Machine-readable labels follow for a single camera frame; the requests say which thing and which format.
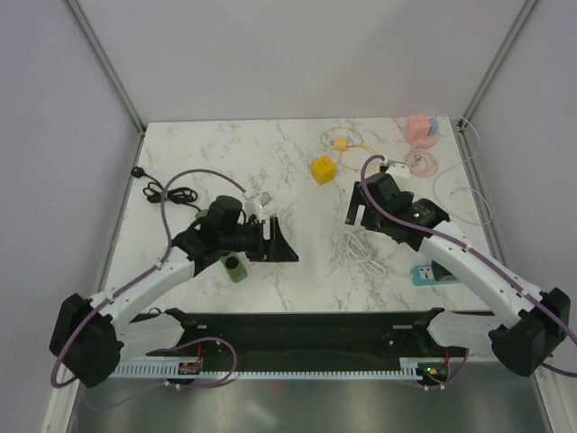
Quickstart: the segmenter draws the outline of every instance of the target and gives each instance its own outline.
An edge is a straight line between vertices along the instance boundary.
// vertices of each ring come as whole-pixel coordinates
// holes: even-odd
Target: pink toy
[[[405,124],[405,138],[409,143],[425,140],[431,129],[426,115],[410,115]]]

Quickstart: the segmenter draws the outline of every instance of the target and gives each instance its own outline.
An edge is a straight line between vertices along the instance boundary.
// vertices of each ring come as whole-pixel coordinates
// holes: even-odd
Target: gray floor
[[[150,383],[111,380],[87,399],[111,403]],[[362,381],[237,381],[181,392],[162,387],[106,412],[80,402],[72,422],[69,430],[82,433],[551,431],[533,379],[497,364],[473,363],[442,392]]]

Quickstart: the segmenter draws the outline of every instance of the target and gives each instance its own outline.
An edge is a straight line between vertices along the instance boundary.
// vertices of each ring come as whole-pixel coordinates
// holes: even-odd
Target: black cable
[[[198,227],[198,226],[200,225],[200,223],[202,223],[202,218],[203,218],[203,216],[202,216],[202,217],[200,217],[200,218],[198,218],[198,219],[196,219],[196,220],[195,220],[195,222],[194,222],[194,223],[192,223],[192,225],[191,225],[189,228],[195,228],[195,227]]]
[[[134,167],[130,173],[136,179],[140,179],[142,177],[150,179],[151,182],[148,182],[148,185],[142,189],[142,194],[146,196],[146,199],[149,201],[149,203],[161,202],[164,187],[157,179],[147,174],[142,167]],[[200,212],[200,207],[193,205],[193,203],[198,200],[198,193],[192,188],[178,187],[169,189],[166,193],[166,199],[176,205],[193,207],[198,212]]]

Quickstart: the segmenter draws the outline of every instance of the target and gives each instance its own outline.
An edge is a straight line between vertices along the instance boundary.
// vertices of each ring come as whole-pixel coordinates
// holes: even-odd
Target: coiled white cable
[[[410,276],[395,272],[384,264],[374,260],[374,254],[367,248],[357,235],[352,232],[341,234],[341,247],[353,264],[361,266],[370,276],[384,278],[394,275],[399,278],[410,279]]]

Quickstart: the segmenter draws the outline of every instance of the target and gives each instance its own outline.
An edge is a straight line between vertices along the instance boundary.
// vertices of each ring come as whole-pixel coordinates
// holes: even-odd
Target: red wire
[[[448,347],[444,347],[443,367],[446,367],[449,364],[450,359],[451,359],[451,354],[449,354],[449,349],[448,349]]]

